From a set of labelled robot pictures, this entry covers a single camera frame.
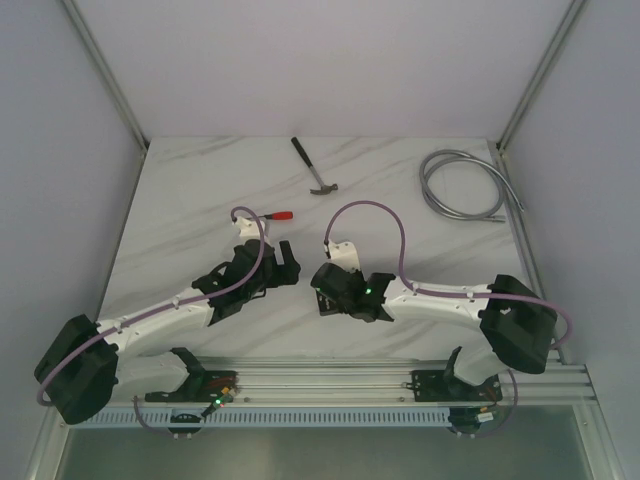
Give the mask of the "black fuse box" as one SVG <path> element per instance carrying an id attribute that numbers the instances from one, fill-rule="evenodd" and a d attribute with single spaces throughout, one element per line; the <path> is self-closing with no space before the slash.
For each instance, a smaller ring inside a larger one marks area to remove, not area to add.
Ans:
<path id="1" fill-rule="evenodd" d="M 341 309 L 338 303 L 331 300 L 321 292 L 316 292 L 316 300 L 318 305 L 318 311 L 320 316 L 330 316 L 341 314 Z"/>

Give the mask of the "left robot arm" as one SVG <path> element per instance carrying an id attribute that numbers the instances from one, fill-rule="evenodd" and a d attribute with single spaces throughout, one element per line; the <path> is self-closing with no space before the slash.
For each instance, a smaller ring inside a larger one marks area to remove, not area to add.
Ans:
<path id="1" fill-rule="evenodd" d="M 99 413 L 109 402 L 213 402 L 222 381 L 177 345 L 184 333 L 213 326 L 237 313 L 267 290 L 292 286 L 301 267 L 288 241 L 277 248 L 250 239 L 234 248 L 230 261 L 194 280 L 179 294 L 191 302 L 159 304 L 126 318 L 91 321 L 81 314 L 68 320 L 34 370 L 48 400 L 70 425 Z"/>

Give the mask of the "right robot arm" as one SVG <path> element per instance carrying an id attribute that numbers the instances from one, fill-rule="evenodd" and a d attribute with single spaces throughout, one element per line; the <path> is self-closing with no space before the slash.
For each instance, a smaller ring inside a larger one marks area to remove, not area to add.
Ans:
<path id="1" fill-rule="evenodd" d="M 468 397 L 507 369 L 532 375 L 546 370 L 557 314 L 509 275 L 473 287 L 422 284 L 422 289 L 437 293 L 424 295 L 394 274 L 365 278 L 359 270 L 327 262 L 313 276 L 311 287 L 322 316 L 344 314 L 366 323 L 428 321 L 478 333 L 449 358 L 443 387 L 453 398 Z"/>

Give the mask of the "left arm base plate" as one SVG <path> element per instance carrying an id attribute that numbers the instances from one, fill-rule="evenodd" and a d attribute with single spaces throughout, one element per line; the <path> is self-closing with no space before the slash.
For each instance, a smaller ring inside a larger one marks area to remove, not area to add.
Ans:
<path id="1" fill-rule="evenodd" d="M 145 395 L 146 402 L 168 403 L 210 403 L 222 395 L 227 387 L 237 384 L 237 372 L 232 370 L 204 371 L 191 373 L 179 386 L 170 391 L 157 391 Z"/>

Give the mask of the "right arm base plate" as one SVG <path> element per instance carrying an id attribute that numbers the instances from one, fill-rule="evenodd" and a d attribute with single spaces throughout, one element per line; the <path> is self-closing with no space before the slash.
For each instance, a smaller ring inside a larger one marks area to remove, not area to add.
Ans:
<path id="1" fill-rule="evenodd" d="M 503 399 L 497 375 L 473 386 L 444 370 L 414 370 L 405 388 L 413 393 L 416 402 L 497 403 Z"/>

